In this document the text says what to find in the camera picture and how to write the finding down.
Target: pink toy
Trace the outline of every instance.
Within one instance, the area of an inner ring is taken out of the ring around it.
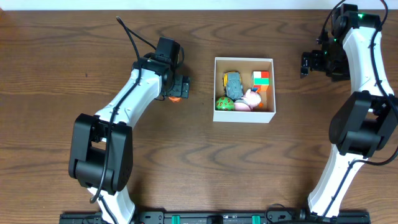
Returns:
[[[260,103],[260,94],[248,89],[241,100],[235,101],[235,111],[252,111]]]
[[[250,112],[251,109],[250,109],[249,105],[244,100],[236,100],[235,101],[235,111]]]

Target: orange object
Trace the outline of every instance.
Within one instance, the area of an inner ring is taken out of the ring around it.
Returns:
[[[259,92],[261,92],[261,91],[267,91],[267,89],[268,89],[268,85],[262,85],[262,86],[260,87],[260,89],[258,89],[257,91],[258,91],[258,93],[259,93]]]
[[[169,99],[170,99],[173,103],[176,103],[176,102],[181,101],[181,98],[180,98],[180,97],[169,96]]]
[[[261,72],[261,78],[269,78],[269,72]]]

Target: toy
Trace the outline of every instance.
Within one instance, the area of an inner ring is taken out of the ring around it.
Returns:
[[[235,111],[244,111],[250,112],[250,106],[245,100],[236,100],[235,101]]]
[[[239,72],[225,73],[223,83],[227,97],[230,97],[232,100],[238,100],[243,96],[242,79]]]
[[[222,96],[216,101],[216,110],[233,111],[235,110],[234,101],[227,96]]]
[[[261,96],[260,94],[256,93],[255,91],[247,90],[242,100],[246,101],[251,110],[258,106],[261,103]]]
[[[235,110],[252,111],[253,108],[260,104],[262,104],[260,94],[255,91],[247,90],[242,99],[235,101]]]
[[[169,96],[169,100],[171,100],[173,103],[178,103],[181,101],[181,97]]]
[[[252,90],[256,93],[261,91],[267,91],[269,86],[269,72],[267,71],[254,71],[253,76],[253,88]]]

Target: toy car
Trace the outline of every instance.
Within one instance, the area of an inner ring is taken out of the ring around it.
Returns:
[[[239,72],[227,72],[223,77],[226,96],[238,100],[243,96],[242,79]]]

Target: green ball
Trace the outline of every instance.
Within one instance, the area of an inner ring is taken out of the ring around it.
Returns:
[[[234,111],[235,104],[234,101],[226,96],[222,96],[216,101],[216,110],[224,110],[224,111]]]

